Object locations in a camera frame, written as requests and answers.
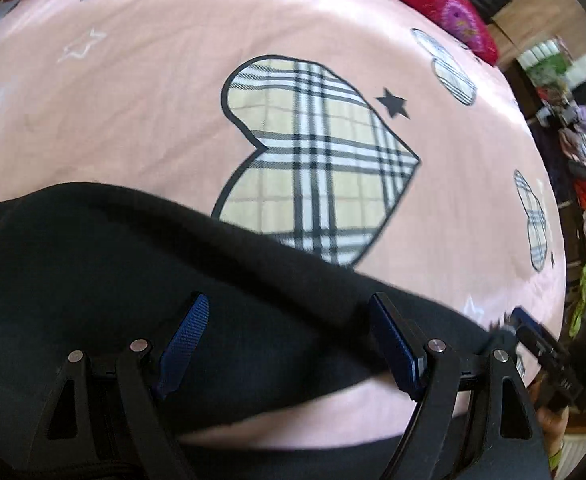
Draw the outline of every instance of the plaid heart print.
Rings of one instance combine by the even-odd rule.
[[[518,170],[513,173],[513,180],[515,180],[515,186],[528,218],[527,231],[529,233],[529,247],[531,248],[531,264],[537,272],[540,272],[547,259],[547,218],[540,201],[533,194],[531,186]]]
[[[257,147],[212,216],[350,266],[393,213],[420,163],[348,82],[317,63],[263,56],[222,90]]]
[[[412,28],[415,40],[433,56],[433,73],[451,95],[466,106],[472,105],[478,95],[478,87],[471,81],[451,54],[435,38],[418,28]]]

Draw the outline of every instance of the white star outline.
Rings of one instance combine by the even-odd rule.
[[[80,38],[73,41],[73,43],[65,46],[64,54],[60,59],[57,60],[57,62],[60,63],[69,57],[73,57],[75,59],[84,59],[89,53],[90,48],[100,43],[100,41],[102,41],[107,36],[108,34],[106,34],[106,32],[99,32],[93,27],[88,35],[83,34]]]
[[[465,316],[470,317],[473,321],[480,324],[483,317],[484,317],[484,309],[480,307],[476,307],[473,303],[473,298],[469,296],[467,298],[467,303],[464,304],[464,308],[462,312]]]

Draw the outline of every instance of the blue gripper pad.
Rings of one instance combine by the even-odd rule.
[[[153,392],[160,399],[166,399],[168,394],[180,387],[208,322],[209,298],[199,294],[160,357],[160,378],[153,387]]]
[[[421,380],[425,371],[425,354],[419,342],[413,341],[414,334],[386,294],[378,293],[371,296],[369,322],[371,333],[393,374],[395,384],[409,394],[412,400],[419,402],[425,392]]]

